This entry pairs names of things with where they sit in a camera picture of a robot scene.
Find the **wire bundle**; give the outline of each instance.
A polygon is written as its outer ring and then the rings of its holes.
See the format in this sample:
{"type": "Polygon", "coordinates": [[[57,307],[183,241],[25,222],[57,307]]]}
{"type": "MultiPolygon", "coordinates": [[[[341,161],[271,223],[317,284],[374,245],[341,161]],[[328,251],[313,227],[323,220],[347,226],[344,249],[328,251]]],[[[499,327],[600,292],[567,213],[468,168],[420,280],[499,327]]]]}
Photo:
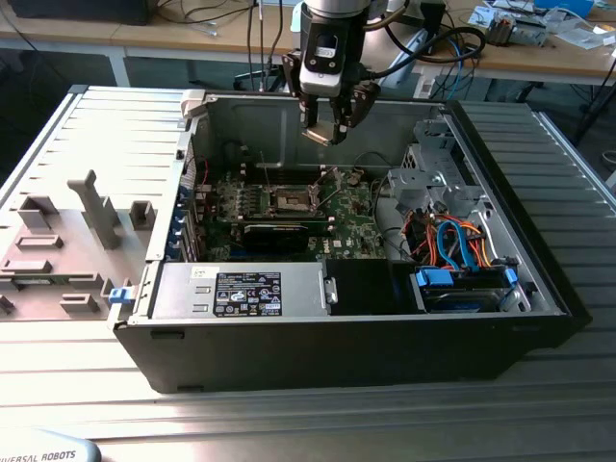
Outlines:
{"type": "MultiPolygon", "coordinates": [[[[407,215],[400,235],[406,237],[414,214],[407,215]]],[[[449,215],[436,215],[425,220],[425,240],[417,245],[411,256],[423,265],[444,270],[460,270],[456,258],[471,270],[492,266],[486,251],[486,237],[472,223],[449,215]],[[446,233],[456,239],[448,240],[446,233]]]]}

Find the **blue latch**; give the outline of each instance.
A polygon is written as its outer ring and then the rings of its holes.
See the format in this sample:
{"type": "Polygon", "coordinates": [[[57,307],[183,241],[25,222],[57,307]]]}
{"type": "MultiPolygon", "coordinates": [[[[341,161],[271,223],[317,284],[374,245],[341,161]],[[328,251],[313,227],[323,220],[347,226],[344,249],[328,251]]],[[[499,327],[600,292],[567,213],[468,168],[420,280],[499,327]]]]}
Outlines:
{"type": "Polygon", "coordinates": [[[448,269],[420,269],[416,277],[420,287],[453,285],[453,277],[448,269]]]}
{"type": "Polygon", "coordinates": [[[515,286],[518,282],[518,274],[516,274],[516,271],[514,269],[507,268],[504,271],[504,275],[507,277],[507,281],[509,281],[509,284],[511,286],[515,286]]]}

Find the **blue clip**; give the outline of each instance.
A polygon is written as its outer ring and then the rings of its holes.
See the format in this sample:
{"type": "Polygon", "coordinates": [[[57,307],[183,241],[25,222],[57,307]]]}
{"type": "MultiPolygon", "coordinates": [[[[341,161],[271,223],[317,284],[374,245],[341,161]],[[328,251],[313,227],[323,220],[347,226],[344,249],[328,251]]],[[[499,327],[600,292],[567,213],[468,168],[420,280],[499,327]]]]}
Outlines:
{"type": "Polygon", "coordinates": [[[115,289],[112,289],[111,292],[109,292],[109,302],[110,303],[121,303],[121,304],[127,304],[127,303],[131,303],[131,290],[130,288],[127,287],[117,287],[115,289]]]}
{"type": "Polygon", "coordinates": [[[507,277],[507,281],[509,281],[509,284],[511,286],[515,286],[518,282],[518,275],[516,274],[516,271],[512,268],[507,268],[504,271],[504,275],[507,277]]]}
{"type": "Polygon", "coordinates": [[[420,269],[416,277],[420,287],[453,285],[453,277],[448,269],[420,269]]]}

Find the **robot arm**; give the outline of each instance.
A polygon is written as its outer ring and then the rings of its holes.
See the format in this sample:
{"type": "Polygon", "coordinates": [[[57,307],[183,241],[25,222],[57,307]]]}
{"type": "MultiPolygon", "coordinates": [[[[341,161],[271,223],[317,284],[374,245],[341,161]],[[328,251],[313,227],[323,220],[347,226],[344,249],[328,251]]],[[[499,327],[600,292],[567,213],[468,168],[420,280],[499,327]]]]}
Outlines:
{"type": "Polygon", "coordinates": [[[360,63],[364,36],[373,27],[367,25],[370,12],[371,0],[306,0],[302,5],[308,26],[307,34],[302,31],[301,52],[284,56],[282,64],[290,92],[299,98],[304,134],[321,144],[342,142],[380,93],[375,83],[360,85],[366,74],[360,63]],[[329,98],[333,124],[319,121],[318,99],[324,97],[329,98]]]}

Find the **sticker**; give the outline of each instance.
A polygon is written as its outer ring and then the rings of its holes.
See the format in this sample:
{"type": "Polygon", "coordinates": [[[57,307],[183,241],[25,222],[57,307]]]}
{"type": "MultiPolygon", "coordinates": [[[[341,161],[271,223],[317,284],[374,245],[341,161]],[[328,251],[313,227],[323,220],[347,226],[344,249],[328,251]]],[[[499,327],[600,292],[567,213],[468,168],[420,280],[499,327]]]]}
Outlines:
{"type": "Polygon", "coordinates": [[[220,318],[282,316],[280,273],[219,272],[216,302],[214,315],[220,318]]]}
{"type": "Polygon", "coordinates": [[[192,267],[191,279],[214,279],[220,267],[192,267]]]}
{"type": "Polygon", "coordinates": [[[51,281],[49,279],[17,279],[15,280],[17,285],[22,286],[33,286],[33,285],[42,285],[49,286],[51,285],[51,281]]]}

